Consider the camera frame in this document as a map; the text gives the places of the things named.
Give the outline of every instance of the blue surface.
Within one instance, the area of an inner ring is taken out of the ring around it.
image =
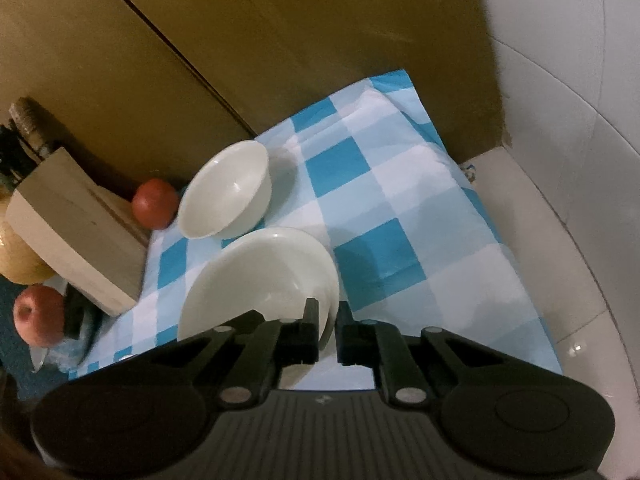
[[[317,197],[326,195],[354,178],[368,173],[370,167],[353,137],[341,140],[306,162]]]
[[[408,335],[443,326],[560,371],[509,250],[406,72],[350,85],[257,140],[273,183],[257,228],[294,227],[324,244],[356,318]],[[155,232],[140,302],[104,327],[78,373],[173,340],[191,284],[231,241],[185,240],[175,224]]]

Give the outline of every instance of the bowl rim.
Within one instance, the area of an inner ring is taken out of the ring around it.
[[[185,339],[184,336],[182,336],[182,338],[180,337],[180,326],[181,325],[184,326],[184,315],[185,315],[184,307],[187,304],[189,295],[193,290],[195,290],[196,286],[200,286],[200,282],[205,280],[212,271],[215,271],[216,269],[220,268],[220,266],[224,265],[225,262],[229,259],[230,254],[233,254],[234,252],[236,252],[238,248],[245,246],[248,243],[251,243],[252,241],[259,242],[261,240],[267,240],[274,234],[276,235],[282,234],[283,238],[287,234],[289,234],[290,238],[291,237],[294,238],[293,240],[294,245],[297,245],[296,239],[300,240],[300,238],[302,238],[303,240],[308,240],[309,243],[311,243],[312,245],[315,245],[318,249],[322,249],[322,254],[323,254],[322,258],[324,259],[324,255],[326,255],[326,263],[329,263],[329,262],[331,263],[331,265],[328,266],[328,268],[332,270],[332,273],[331,273],[332,286],[335,285],[335,292],[337,293],[337,303],[340,302],[340,274],[338,272],[338,267],[335,264],[335,261],[331,255],[331,252],[322,244],[322,242],[320,242],[320,240],[318,240],[315,236],[307,233],[306,231],[303,231],[302,229],[296,229],[295,227],[283,227],[283,226],[282,227],[280,226],[265,227],[263,229],[251,231],[239,238],[236,238],[236,240],[234,240],[228,246],[222,249],[222,251],[220,251],[214,259],[210,259],[202,267],[202,270],[199,272],[196,279],[193,281],[193,284],[191,285],[190,290],[187,292],[184,298],[184,301],[182,302],[182,306],[180,308],[180,317],[178,318],[178,333],[177,333],[178,341]],[[325,332],[327,330],[329,332],[332,331],[332,327],[334,323],[334,320],[332,319],[332,315],[335,316],[335,312],[332,313],[332,306],[329,304],[327,306],[327,315],[326,315],[324,326],[319,327],[319,334],[318,334],[319,342],[324,341],[324,344],[326,344],[326,340],[328,339]]]
[[[242,210],[238,214],[236,214],[229,222],[227,222],[225,225],[223,225],[219,229],[214,229],[204,235],[194,236],[194,235],[188,234],[188,232],[184,228],[184,222],[185,222],[184,217],[186,215],[185,211],[188,208],[187,202],[189,201],[189,197],[195,192],[194,191],[195,188],[198,186],[198,184],[201,181],[204,180],[204,178],[207,176],[207,173],[209,173],[209,170],[213,166],[219,163],[220,160],[223,160],[224,158],[227,158],[228,156],[233,155],[238,151],[245,149],[247,145],[251,145],[251,146],[257,145],[262,148],[261,152],[264,154],[264,164],[263,164],[258,185],[255,187],[254,192],[251,193],[251,197],[249,198],[247,203],[244,205],[244,208],[242,208]],[[219,232],[229,227],[233,222],[236,221],[236,219],[242,214],[242,212],[247,208],[247,206],[255,199],[256,195],[258,194],[258,191],[260,191],[262,184],[267,178],[268,173],[269,173],[269,152],[267,148],[257,140],[253,140],[253,139],[240,140],[239,142],[234,142],[233,144],[227,146],[221,152],[216,153],[204,164],[204,166],[202,166],[198,170],[195,176],[191,179],[190,183],[187,185],[187,188],[184,190],[184,194],[180,199],[180,205],[178,206],[178,214],[176,215],[176,221],[177,221],[178,229],[180,230],[181,234],[185,238],[188,238],[190,240],[200,240],[202,238],[215,236]]]

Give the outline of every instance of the white tile wall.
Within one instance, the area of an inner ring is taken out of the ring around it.
[[[604,0],[606,37],[598,111],[640,152],[640,0]]]
[[[567,227],[640,371],[640,155],[598,117]]]
[[[602,0],[485,0],[497,40],[553,73],[596,105],[604,27]]]
[[[522,280],[546,320],[564,373],[611,405],[616,433],[600,472],[609,480],[640,474],[638,394],[604,299],[569,233],[503,148],[471,161],[475,188],[514,252]]]
[[[471,160],[475,187],[554,342],[585,326],[607,306],[564,226],[504,148]]]
[[[537,211],[530,186],[492,182],[497,198],[478,176],[478,191],[552,335],[564,337],[557,348],[565,371],[616,413],[602,472],[640,476],[637,384],[616,331],[640,378],[640,0],[485,2],[510,153],[567,222],[614,318],[602,312],[560,224]],[[485,164],[509,165],[495,153]]]
[[[511,153],[561,218],[596,111],[568,86],[494,41]]]
[[[613,409],[616,431],[599,471],[609,480],[640,476],[640,407],[634,379],[608,312],[556,346],[564,373],[598,391]]]

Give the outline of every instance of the white bowl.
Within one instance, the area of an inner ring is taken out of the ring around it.
[[[178,208],[186,238],[236,238],[264,216],[271,199],[267,149],[255,140],[225,148],[193,178]]]
[[[306,298],[319,302],[324,344],[340,299],[338,272],[330,254],[297,229],[251,232],[229,244],[197,277],[180,313],[178,341],[252,309],[267,321],[299,319]]]

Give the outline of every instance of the cabinet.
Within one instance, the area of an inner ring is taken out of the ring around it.
[[[458,161],[498,144],[481,0],[130,0],[256,132],[405,68]]]
[[[183,184],[250,134],[123,0],[0,0],[0,110],[32,96],[98,183]]]

